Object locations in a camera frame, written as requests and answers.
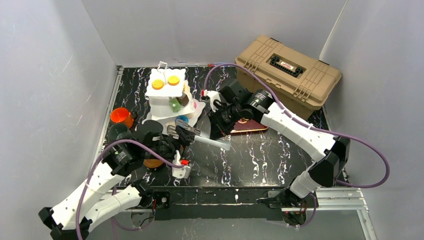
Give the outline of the blue sprinkled donut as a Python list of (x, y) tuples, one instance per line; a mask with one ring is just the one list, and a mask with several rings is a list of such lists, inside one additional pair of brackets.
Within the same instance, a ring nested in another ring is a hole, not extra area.
[(186, 127), (189, 126), (189, 119), (185, 115), (179, 115), (175, 118), (175, 125)]

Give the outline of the green swirl roll cake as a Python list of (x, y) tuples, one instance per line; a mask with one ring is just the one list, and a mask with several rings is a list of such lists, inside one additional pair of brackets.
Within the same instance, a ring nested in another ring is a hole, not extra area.
[(182, 108), (177, 98), (170, 98), (168, 103), (173, 113), (179, 112)]

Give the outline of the chocolate swirl roll cake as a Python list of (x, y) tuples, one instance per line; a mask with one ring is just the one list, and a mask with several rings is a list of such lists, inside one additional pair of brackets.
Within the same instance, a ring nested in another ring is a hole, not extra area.
[(190, 98), (186, 93), (183, 92), (181, 96), (176, 97), (176, 100), (181, 106), (185, 107), (188, 105)]

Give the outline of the white three-tier cake stand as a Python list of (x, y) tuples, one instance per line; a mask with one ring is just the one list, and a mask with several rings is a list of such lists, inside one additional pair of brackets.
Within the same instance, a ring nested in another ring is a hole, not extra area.
[[(180, 78), (178, 85), (172, 86), (167, 83), (167, 78), (173, 75)], [(160, 90), (152, 88), (152, 82), (156, 79), (161, 79), (165, 83), (164, 87)], [(182, 93), (188, 95), (188, 105), (181, 106), (179, 112), (172, 112), (169, 99), (180, 97)], [(204, 102), (193, 97), (188, 80), (186, 80), (186, 69), (169, 68), (168, 64), (164, 61), (160, 61), (157, 67), (151, 69), (145, 96), (148, 99), (150, 107), (147, 119), (159, 122), (163, 126), (163, 134), (167, 133), (166, 128), (168, 125), (175, 124), (175, 119), (178, 116), (186, 116), (189, 119), (189, 125), (194, 127), (206, 106)], [(197, 103), (197, 109), (194, 109), (193, 102)]]

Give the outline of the metal serving tongs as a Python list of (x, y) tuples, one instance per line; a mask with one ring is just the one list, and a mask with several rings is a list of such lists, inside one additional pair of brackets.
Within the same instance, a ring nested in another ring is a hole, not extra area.
[(208, 133), (190, 126), (187, 122), (182, 121), (181, 119), (177, 119), (174, 125), (169, 124), (166, 127), (166, 133), (179, 140), (181, 144), (185, 146), (190, 145), (193, 142), (200, 142), (226, 151), (231, 149), (230, 142), (210, 139), (210, 135)]

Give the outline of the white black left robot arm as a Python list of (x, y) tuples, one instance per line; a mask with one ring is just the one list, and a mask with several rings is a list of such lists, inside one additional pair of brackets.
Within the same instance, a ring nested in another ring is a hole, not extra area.
[(146, 120), (136, 131), (118, 124), (109, 130), (112, 139), (98, 156), (86, 180), (54, 207), (44, 207), (39, 218), (50, 229), (54, 240), (84, 240), (100, 223), (118, 213), (156, 203), (154, 190), (144, 180), (137, 180), (115, 195), (107, 192), (133, 171), (157, 160), (171, 167), (175, 178), (187, 178), (191, 167), (184, 151), (201, 132), (178, 120), (167, 127)]

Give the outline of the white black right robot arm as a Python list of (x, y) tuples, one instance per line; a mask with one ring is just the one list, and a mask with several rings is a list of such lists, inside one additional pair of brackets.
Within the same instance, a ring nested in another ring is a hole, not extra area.
[(297, 176), (286, 193), (298, 199), (321, 187), (330, 188), (347, 163), (350, 139), (313, 130), (312, 125), (297, 117), (264, 90), (255, 93), (233, 80), (219, 91), (204, 90), (204, 99), (210, 103), (208, 117), (210, 138), (227, 136), (241, 119), (254, 120), (271, 128), (301, 147), (313, 160), (312, 165)]

